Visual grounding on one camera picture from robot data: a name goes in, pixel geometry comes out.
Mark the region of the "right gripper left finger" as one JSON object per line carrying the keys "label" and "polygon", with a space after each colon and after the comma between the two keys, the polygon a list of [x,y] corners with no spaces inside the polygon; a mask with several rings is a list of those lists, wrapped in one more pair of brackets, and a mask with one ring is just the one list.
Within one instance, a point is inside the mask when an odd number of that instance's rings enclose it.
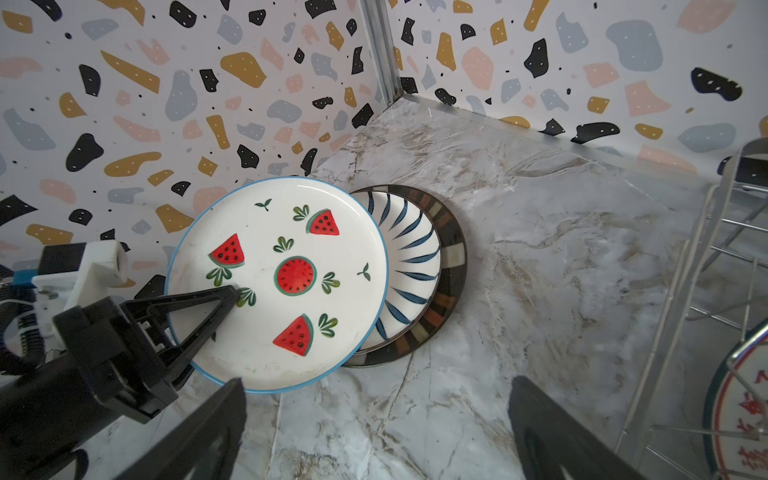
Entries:
{"label": "right gripper left finger", "polygon": [[247,419],[239,378],[228,381],[120,479],[229,479]]}

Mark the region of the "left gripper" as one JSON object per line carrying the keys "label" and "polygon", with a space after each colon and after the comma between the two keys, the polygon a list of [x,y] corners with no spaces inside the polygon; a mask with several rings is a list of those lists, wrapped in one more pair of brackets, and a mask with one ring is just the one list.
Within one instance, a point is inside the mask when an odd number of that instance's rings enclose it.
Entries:
{"label": "left gripper", "polygon": [[225,285],[56,315],[64,354],[1,390],[2,478],[50,478],[71,461],[84,470],[80,445],[121,416],[157,416],[238,298]]}

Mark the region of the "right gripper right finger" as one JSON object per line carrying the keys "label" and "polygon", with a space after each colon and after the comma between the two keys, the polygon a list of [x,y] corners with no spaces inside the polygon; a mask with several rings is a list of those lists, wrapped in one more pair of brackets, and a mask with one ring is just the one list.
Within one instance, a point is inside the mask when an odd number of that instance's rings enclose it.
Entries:
{"label": "right gripper right finger", "polygon": [[641,479],[525,376],[512,380],[508,415],[527,479]]}

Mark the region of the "fruit patterned white plate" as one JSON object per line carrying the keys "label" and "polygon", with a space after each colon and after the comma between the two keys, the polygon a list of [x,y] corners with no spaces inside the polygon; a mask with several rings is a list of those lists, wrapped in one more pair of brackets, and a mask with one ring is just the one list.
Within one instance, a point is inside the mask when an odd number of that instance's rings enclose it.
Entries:
{"label": "fruit patterned white plate", "polygon": [[342,366],[373,332],[389,286],[380,228],[351,194],[273,178],[207,207],[182,236],[165,291],[232,287],[234,307],[194,367],[249,393],[282,393]]}

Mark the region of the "red character white plate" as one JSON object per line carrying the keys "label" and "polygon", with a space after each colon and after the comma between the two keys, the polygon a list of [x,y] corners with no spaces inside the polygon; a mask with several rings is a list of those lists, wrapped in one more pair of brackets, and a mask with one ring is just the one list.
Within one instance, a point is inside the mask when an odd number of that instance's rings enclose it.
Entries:
{"label": "red character white plate", "polygon": [[[763,399],[767,397],[767,338],[747,350],[736,363],[740,377],[735,378],[722,362],[709,386],[702,426],[708,430],[739,434],[758,429],[763,417],[760,402],[744,383],[748,382]],[[705,456],[712,474],[724,473],[726,479],[767,477],[767,443],[744,437],[705,435]]]}

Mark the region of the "dark rimmed cream plate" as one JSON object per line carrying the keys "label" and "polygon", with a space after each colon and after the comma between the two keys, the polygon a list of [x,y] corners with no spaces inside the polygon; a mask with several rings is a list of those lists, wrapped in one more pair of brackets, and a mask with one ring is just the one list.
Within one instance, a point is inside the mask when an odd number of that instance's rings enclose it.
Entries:
{"label": "dark rimmed cream plate", "polygon": [[379,185],[356,192],[394,193],[417,204],[436,228],[441,244],[441,272],[436,292],[424,313],[393,342],[369,353],[358,351],[347,361],[348,368],[379,366],[405,357],[434,337],[457,307],[467,272],[467,245],[456,216],[438,197],[415,187]]}

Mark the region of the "black white striped plate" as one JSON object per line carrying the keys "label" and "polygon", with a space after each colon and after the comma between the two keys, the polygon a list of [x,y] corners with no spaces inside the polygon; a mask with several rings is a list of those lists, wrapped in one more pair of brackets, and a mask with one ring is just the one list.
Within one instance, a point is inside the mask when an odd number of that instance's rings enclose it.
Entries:
{"label": "black white striped plate", "polygon": [[360,191],[353,197],[376,221],[389,260],[384,306],[361,353],[383,347],[404,334],[432,300],[441,272],[441,244],[427,214],[394,193]]}

